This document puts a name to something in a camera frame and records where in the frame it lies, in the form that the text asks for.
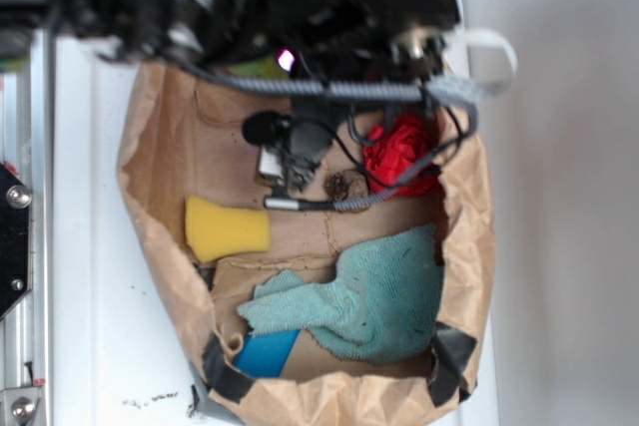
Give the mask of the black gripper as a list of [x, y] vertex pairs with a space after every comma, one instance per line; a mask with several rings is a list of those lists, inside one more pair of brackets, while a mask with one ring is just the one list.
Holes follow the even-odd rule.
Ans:
[[243, 137], [260, 149], [256, 180], [280, 193], [303, 192], [332, 144], [333, 112], [320, 101], [294, 98], [287, 113], [260, 111], [245, 119]]

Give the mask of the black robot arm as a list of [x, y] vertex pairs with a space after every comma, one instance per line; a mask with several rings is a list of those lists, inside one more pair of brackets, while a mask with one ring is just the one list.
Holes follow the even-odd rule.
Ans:
[[357, 109], [413, 103], [442, 70], [457, 0], [1, 0], [1, 67], [15, 70], [45, 30], [103, 45], [115, 62], [160, 61], [259, 95], [288, 97], [288, 120], [246, 127], [304, 190], [328, 130]]

